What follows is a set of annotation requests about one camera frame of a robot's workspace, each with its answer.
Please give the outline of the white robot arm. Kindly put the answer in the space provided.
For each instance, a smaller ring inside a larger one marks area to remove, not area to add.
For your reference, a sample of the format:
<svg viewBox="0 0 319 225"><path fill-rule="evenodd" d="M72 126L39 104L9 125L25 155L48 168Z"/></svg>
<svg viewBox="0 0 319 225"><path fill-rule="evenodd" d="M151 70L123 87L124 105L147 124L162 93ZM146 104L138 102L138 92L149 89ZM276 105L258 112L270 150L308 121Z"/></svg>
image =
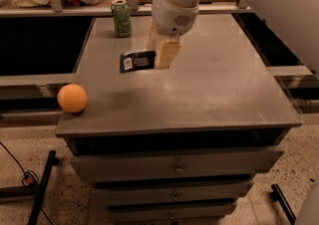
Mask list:
<svg viewBox="0 0 319 225"><path fill-rule="evenodd" d="M276 36L313 71L319 70L319 0L243 0ZM148 47L155 67L166 69L199 12L199 0L153 0Z"/></svg>

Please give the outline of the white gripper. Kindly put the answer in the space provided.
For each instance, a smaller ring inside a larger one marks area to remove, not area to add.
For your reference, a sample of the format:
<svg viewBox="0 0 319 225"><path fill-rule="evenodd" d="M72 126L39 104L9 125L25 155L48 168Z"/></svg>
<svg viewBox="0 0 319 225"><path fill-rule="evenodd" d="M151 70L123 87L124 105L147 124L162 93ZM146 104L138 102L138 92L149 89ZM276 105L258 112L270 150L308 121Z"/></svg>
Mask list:
<svg viewBox="0 0 319 225"><path fill-rule="evenodd" d="M153 21L150 24L146 49L156 49L157 70L170 67L181 48L179 36L192 28L197 14L198 6L180 7L167 0L153 0Z"/></svg>

